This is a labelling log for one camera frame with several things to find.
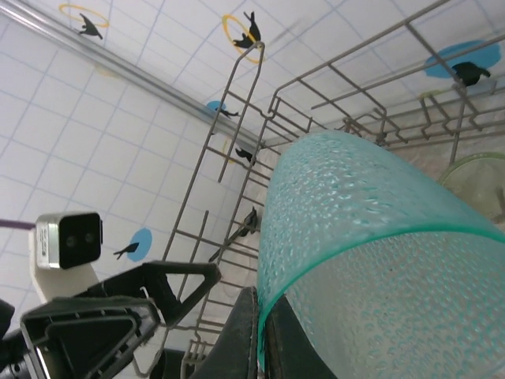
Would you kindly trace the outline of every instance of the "camera lens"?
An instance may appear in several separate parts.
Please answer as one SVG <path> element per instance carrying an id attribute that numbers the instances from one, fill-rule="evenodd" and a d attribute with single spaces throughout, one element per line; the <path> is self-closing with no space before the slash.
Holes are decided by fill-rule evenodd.
<path id="1" fill-rule="evenodd" d="M 66 245 L 67 247 L 76 247 L 77 245 L 77 238 L 75 238 L 75 236 L 71 235 L 69 236 L 67 239 L 66 239 Z"/>
<path id="2" fill-rule="evenodd" d="M 95 241 L 95 236 L 92 233 L 86 233 L 84 239 L 87 243 L 93 243 Z"/>

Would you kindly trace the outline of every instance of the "metal wire rack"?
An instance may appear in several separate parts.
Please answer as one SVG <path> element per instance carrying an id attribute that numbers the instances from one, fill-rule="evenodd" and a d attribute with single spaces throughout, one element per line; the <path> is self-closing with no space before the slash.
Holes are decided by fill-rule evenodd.
<path id="1" fill-rule="evenodd" d="M 238 58 L 234 68 L 231 70 L 230 78 L 226 84 L 223 97 L 221 99 L 221 104 L 223 104 L 225 99 L 228 97 L 234 98 L 243 104 L 241 116 L 238 120 L 234 135 L 232 136 L 232 142 L 230 143 L 227 152 L 220 152 L 211 147 L 209 144 L 211 136 L 215 131 L 220 111 L 219 109 L 215 115 L 213 123 L 211 124 L 207 139 L 204 142 L 200 157 L 196 163 L 196 167 L 182 202 L 181 209 L 178 213 L 174 229 L 163 254 L 163 260 L 166 260 L 169 257 L 170 247 L 174 241 L 175 235 L 182 235 L 187 238 L 191 238 L 195 242 L 195 247 L 189 259 L 190 261 L 195 259 L 199 244 L 206 243 L 208 245 L 215 246 L 216 249 L 219 249 L 219 255 L 216 260 L 218 265 L 222 265 L 223 263 L 235 265 L 240 269 L 246 271 L 249 270 L 253 274 L 256 274 L 256 269 L 254 267 L 240 265 L 230 259 L 227 259 L 227 254 L 239 254 L 244 257 L 257 260 L 258 254 L 260 253 L 257 247 L 248 246 L 240 243 L 239 241 L 231 242 L 229 237 L 234 228 L 250 228 L 249 226 L 243 224 L 243 221 L 237 220 L 238 209 L 241 202 L 249 201 L 257 207 L 264 207 L 263 203 L 245 195 L 246 186 L 249 183 L 254 183 L 266 189 L 267 183 L 270 180 L 271 173 L 274 169 L 259 160 L 255 161 L 252 159 L 249 165 L 245 165 L 231 157 L 234 143 L 237 140 L 239 131 L 242 128 L 246 113 L 247 115 L 255 114 L 263 121 L 259 135 L 257 136 L 255 151 L 252 153 L 253 156 L 256 156 L 258 151 L 261 149 L 267 149 L 276 155 L 280 155 L 279 147 L 282 144 L 291 143 L 307 133 L 316 132 L 318 130 L 339 129 L 373 141 L 392 152 L 397 152 L 403 149 L 423 148 L 425 146 L 432 146 L 436 144 L 445 144 L 446 146 L 450 146 L 451 150 L 449 162 L 442 163 L 446 167 L 448 164 L 455 161 L 458 144 L 461 141 L 493 138 L 505 135 L 505 101 L 502 101 L 502 105 L 499 105 L 498 107 L 489 106 L 489 99 L 493 96 L 498 96 L 505 89 L 504 83 L 502 83 L 498 78 L 498 80 L 489 81 L 491 85 L 482 86 L 484 89 L 474 91 L 473 88 L 465 87 L 461 79 L 448 63 L 451 59 L 468 54 L 471 51 L 479 50 L 493 43 L 503 41 L 505 39 L 505 32 L 499 36 L 493 36 L 493 38 L 465 51 L 460 51 L 457 54 L 452 54 L 451 56 L 441 56 L 419 33 L 416 27 L 413 26 L 415 20 L 432 12 L 434 9 L 443 6 L 449 1 L 450 0 L 439 0 L 438 2 L 435 2 L 431 6 L 415 13 L 413 16 L 406 18 L 404 21 L 388 28 L 371 39 L 358 44 L 352 49 L 334 57 L 333 59 L 330 59 L 324 64 L 311 69 L 307 73 L 304 73 L 299 77 L 295 77 L 292 81 L 285 83 L 275 90 L 270 106 L 265 111 L 251 102 L 252 94 L 258 78 L 260 77 L 264 61 L 265 45 L 262 42 L 256 42 L 254 46 L 244 52 L 244 54 Z M 352 54 L 368 48 L 376 41 L 389 36 L 400 29 L 408 31 L 409 34 L 419 43 L 419 48 L 424 49 L 427 56 L 434 58 L 432 63 L 406 67 L 405 69 L 401 69 L 386 77 L 382 77 L 367 84 L 358 84 L 355 78 L 348 77 L 338 68 L 339 62 L 342 60 L 345 60 Z M 249 93 L 244 98 L 232 91 L 231 87 L 238 65 L 240 65 L 241 61 L 255 49 L 259 50 L 260 59 Z M 388 104 L 382 101 L 379 96 L 373 95 L 373 93 L 376 93 L 373 91 L 376 88 L 387 86 L 390 83 L 400 81 L 436 65 L 443 67 L 443 69 L 447 71 L 447 74 L 452 78 L 453 84 L 450 88 L 443 91 L 426 92 L 418 96 L 416 99 L 409 99 L 409 101 L 395 104 Z M 310 78 L 322 73 L 330 73 L 343 83 L 348 84 L 348 90 L 334 98 L 330 98 L 325 95 L 323 89 L 317 88 L 314 84 L 310 83 Z M 310 104 L 308 108 L 300 109 L 300 107 L 294 105 L 289 99 L 283 96 L 283 93 L 289 91 L 293 86 L 302 86 L 304 90 L 311 92 L 313 99 L 317 99 L 317 101 Z M 365 106 L 361 112 L 352 112 L 348 111 L 345 106 L 342 105 L 343 103 L 349 103 L 349 100 L 352 101 L 357 98 L 357 96 L 367 99 L 370 104 L 370 108 L 366 108 Z M 316 111 L 321 108 L 330 109 L 335 113 L 333 121 L 318 121 Z M 265 133 L 269 133 L 269 135 L 275 136 L 275 138 L 265 140 Z M 242 183 L 239 198 L 234 207 L 233 215 L 230 218 L 226 231 L 226 237 L 223 241 L 212 241 L 211 239 L 204 237 L 208 212 L 204 215 L 200 227 L 200 233 L 198 235 L 189 233 L 180 228 L 182 214 L 185 210 L 185 206 L 193 186 L 195 185 L 196 177 L 199 173 L 205 154 L 215 154 L 224 158 L 222 169 L 219 173 L 219 177 L 217 178 L 218 182 L 221 182 L 223 179 L 223 175 L 229 162 L 234 162 L 242 166 L 246 171 L 245 180 Z M 184 291 L 186 279 L 187 278 L 184 278 L 182 282 L 178 293 L 179 298 Z M 226 277 L 223 278 L 221 284 L 223 286 L 241 288 L 239 283 L 229 281 Z M 212 348 L 213 341 L 215 341 L 224 326 L 222 323 L 209 321 L 206 318 L 206 310 L 209 305 L 222 307 L 223 312 L 225 313 L 229 313 L 233 307 L 232 303 L 215 300 L 213 298 L 213 291 L 204 298 L 202 303 L 199 305 L 200 309 L 196 319 L 196 324 L 185 328 L 194 331 L 194 338 L 189 341 L 189 345 L 182 362 L 181 377 L 185 377 L 185 367 L 187 364 L 198 366 L 198 364 L 202 361 L 205 352 L 208 352 L 208 349 Z"/>

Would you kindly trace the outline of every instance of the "blue circle marker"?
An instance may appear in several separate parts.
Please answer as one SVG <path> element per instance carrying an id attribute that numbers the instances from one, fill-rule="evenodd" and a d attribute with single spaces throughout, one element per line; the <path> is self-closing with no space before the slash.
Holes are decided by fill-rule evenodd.
<path id="1" fill-rule="evenodd" d="M 149 250 L 151 249 L 152 233 L 149 229 L 143 227 L 133 235 L 129 243 L 138 243 L 139 246 L 133 253 L 128 253 L 126 255 L 131 261 L 141 261 L 148 255 Z"/>
<path id="2" fill-rule="evenodd" d="M 445 47 L 444 49 L 439 51 L 439 55 L 442 58 L 448 57 L 449 55 L 453 55 L 453 54 L 456 54 L 460 51 L 470 49 L 471 47 L 475 47 L 475 46 L 480 45 L 484 42 L 485 42 L 484 40 L 477 39 L 474 41 L 458 43 L 456 45 Z M 460 57 L 451 59 L 451 60 L 447 61 L 447 64 L 450 67 L 452 67 L 454 65 L 457 65 L 458 63 L 472 62 L 475 65 L 482 67 L 483 69 L 490 69 L 496 63 L 498 63 L 501 58 L 502 58 L 502 55 L 499 50 L 499 44 L 494 43 L 492 45 L 483 47 L 479 50 L 475 50 L 475 51 L 472 51 L 468 54 L 464 54 Z M 434 62 L 436 62 L 435 57 L 430 57 L 426 61 L 426 64 L 434 63 Z M 449 73 L 441 65 L 436 65 L 436 66 L 430 67 L 428 69 L 425 69 L 425 73 L 429 77 L 440 77 L 443 79 L 448 79 L 451 77 L 449 75 Z"/>
<path id="3" fill-rule="evenodd" d="M 220 100 L 214 100 L 211 101 L 210 103 L 207 103 L 207 107 L 211 108 L 213 111 L 217 111 L 219 108 L 221 101 Z M 226 104 L 223 103 L 223 107 L 221 108 L 223 111 L 226 110 Z"/>

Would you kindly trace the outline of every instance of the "camera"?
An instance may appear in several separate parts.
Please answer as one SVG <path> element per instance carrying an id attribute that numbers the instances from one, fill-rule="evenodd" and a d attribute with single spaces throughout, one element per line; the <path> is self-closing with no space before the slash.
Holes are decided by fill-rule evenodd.
<path id="1" fill-rule="evenodd" d="M 72 268 L 96 261 L 103 243 L 102 220 L 96 212 L 41 215 L 36 222 L 39 268 Z"/>

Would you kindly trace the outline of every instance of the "teal plastic cup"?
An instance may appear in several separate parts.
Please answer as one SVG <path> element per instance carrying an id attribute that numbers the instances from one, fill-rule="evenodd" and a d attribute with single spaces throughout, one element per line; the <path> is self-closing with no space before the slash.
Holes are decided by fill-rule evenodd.
<path id="1" fill-rule="evenodd" d="M 260 364 L 286 294 L 337 377 L 488 376 L 505 363 L 504 242 L 386 150 L 303 137 L 275 168 L 261 225 Z"/>

